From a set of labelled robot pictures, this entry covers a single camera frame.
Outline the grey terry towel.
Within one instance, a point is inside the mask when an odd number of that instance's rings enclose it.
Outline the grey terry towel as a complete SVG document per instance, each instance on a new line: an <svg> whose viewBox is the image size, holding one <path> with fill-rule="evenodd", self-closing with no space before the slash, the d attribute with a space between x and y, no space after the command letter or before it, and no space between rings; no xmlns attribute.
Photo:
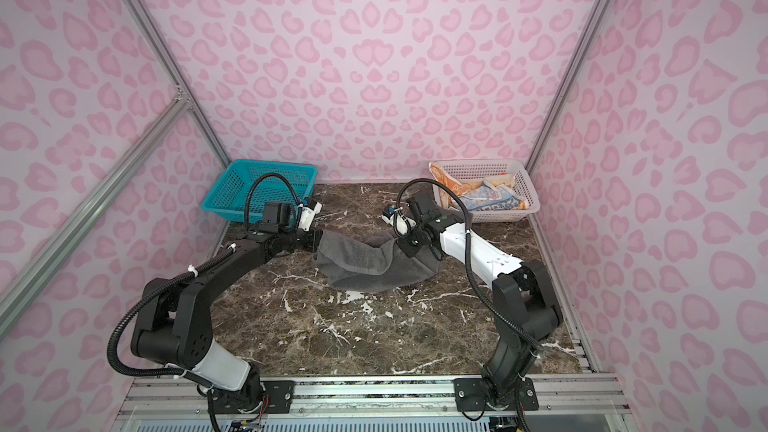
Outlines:
<svg viewBox="0 0 768 432"><path fill-rule="evenodd" d="M391 235L362 242L329 230L323 233L313 261L330 287L366 293L424 282L440 271L441 264L424 250L407 257Z"/></svg>

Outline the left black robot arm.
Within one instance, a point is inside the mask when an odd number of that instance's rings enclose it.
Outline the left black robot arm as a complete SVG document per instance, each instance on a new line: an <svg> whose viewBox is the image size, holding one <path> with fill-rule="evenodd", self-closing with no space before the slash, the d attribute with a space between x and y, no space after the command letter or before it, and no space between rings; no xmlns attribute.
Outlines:
<svg viewBox="0 0 768 432"><path fill-rule="evenodd" d="M194 382L212 396L216 410L249 412L261 406L265 392L258 368L216 342L211 308L240 278L270 260L316 251L322 233L312 224L321 210L315 199L305 199L291 226L285 217L290 205L269 202L256 228L214 258L175 278L152 280L130 316L135 322L131 352L159 364L162 375Z"/></svg>

